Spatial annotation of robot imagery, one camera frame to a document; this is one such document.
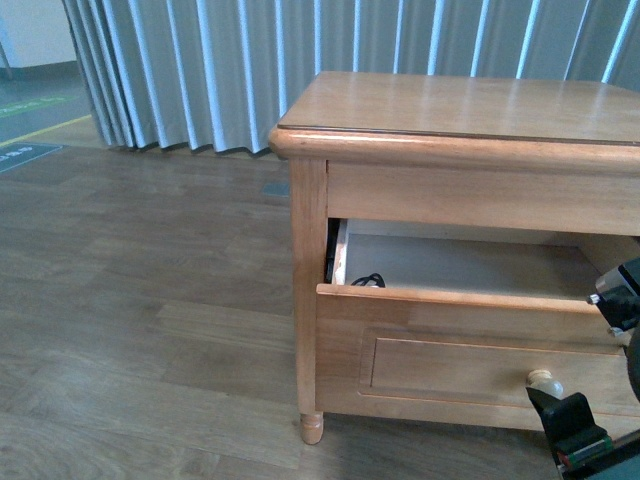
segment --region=gray curtain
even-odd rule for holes
[[[267,146],[321,70],[640,90],[640,0],[63,0],[109,145]]]

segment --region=wooden tabletop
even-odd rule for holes
[[[597,82],[324,72],[278,128],[640,146],[640,94]]]

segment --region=drawer front panel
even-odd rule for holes
[[[529,300],[318,286],[316,407],[539,429],[525,380],[546,369],[605,428],[640,427],[626,359],[597,309]]]
[[[367,332],[363,351],[372,348],[373,354],[363,356],[360,393],[528,407],[525,379],[530,371],[543,369],[552,372],[567,393],[585,393],[598,413],[638,413],[622,355],[417,337],[411,332]]]

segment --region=wooden nightstand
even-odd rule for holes
[[[271,146],[291,173],[305,442],[323,411],[539,429],[538,369],[612,434],[640,427],[619,341],[584,300],[640,255],[639,94],[323,73]],[[349,285],[374,272],[387,288]]]

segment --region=floor marking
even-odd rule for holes
[[[24,112],[30,112],[32,110],[49,107],[51,105],[69,102],[71,100],[75,100],[76,98],[78,98],[77,95],[48,95],[46,97],[33,98],[31,100],[25,100],[22,102],[0,105],[0,118],[20,115]]]
[[[57,152],[62,148],[62,145],[50,145],[47,143],[12,143],[11,145],[0,147],[0,173],[13,170],[20,165]]]
[[[26,140],[27,138],[35,137],[36,135],[40,135],[41,133],[50,132],[51,130],[56,130],[57,128],[66,127],[67,125],[72,125],[74,123],[81,122],[82,120],[86,120],[91,118],[91,115],[85,115],[84,117],[75,118],[73,120],[69,120],[68,122],[59,123],[52,127],[43,128],[42,130],[38,130],[33,133],[28,133],[26,135],[22,135],[21,137],[12,138],[11,140],[7,140],[5,142],[0,142],[0,147],[4,147],[5,145],[9,145],[11,143],[19,142],[20,140]]]
[[[267,183],[262,187],[262,193],[264,195],[270,195],[273,197],[288,197],[289,196],[289,184],[288,183]]]

